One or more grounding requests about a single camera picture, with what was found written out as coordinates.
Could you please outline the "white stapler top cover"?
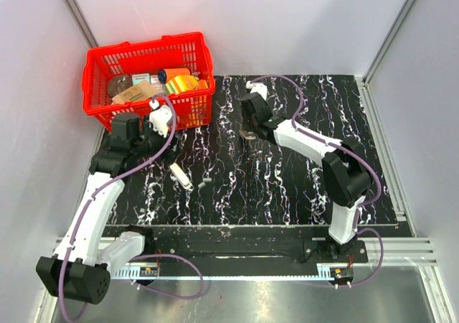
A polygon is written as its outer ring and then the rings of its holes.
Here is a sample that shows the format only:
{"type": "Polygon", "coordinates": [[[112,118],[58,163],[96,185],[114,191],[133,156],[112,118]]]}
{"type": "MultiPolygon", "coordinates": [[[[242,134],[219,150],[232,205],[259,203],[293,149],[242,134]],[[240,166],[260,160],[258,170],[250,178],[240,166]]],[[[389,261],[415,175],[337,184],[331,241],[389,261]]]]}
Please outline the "white stapler top cover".
{"type": "Polygon", "coordinates": [[[192,191],[194,186],[188,177],[188,175],[184,172],[184,170],[177,164],[173,163],[169,166],[169,169],[171,170],[171,173],[173,176],[176,178],[176,180],[179,182],[179,184],[188,191],[192,191]]]}

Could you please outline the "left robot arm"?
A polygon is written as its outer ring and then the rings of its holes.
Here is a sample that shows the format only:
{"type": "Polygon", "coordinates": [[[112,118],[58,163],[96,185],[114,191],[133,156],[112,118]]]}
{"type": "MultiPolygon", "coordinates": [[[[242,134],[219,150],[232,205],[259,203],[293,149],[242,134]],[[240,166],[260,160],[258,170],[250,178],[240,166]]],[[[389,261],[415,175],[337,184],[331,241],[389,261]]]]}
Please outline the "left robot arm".
{"type": "Polygon", "coordinates": [[[143,159],[154,161],[170,152],[174,114],[162,106],[144,118],[119,113],[113,122],[91,159],[85,194],[70,227],[52,256],[40,257],[36,265],[44,287],[58,299],[99,304],[116,272],[133,258],[148,262],[156,252],[152,234],[134,225],[108,247],[99,244],[128,177],[143,159]]]}

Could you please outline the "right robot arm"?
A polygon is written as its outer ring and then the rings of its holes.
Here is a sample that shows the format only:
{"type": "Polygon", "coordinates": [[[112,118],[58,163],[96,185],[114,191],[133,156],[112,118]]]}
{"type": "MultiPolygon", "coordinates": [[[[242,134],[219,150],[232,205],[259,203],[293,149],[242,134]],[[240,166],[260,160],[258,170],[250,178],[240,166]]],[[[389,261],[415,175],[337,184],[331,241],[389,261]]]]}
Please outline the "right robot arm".
{"type": "Polygon", "coordinates": [[[294,127],[290,119],[275,116],[263,96],[248,93],[241,99],[242,135],[266,140],[312,160],[322,168],[326,194],[333,203],[326,254],[336,263],[352,253],[349,242],[356,236],[358,205],[373,183],[370,171],[355,158],[361,144],[340,141],[308,128],[294,127]]]}

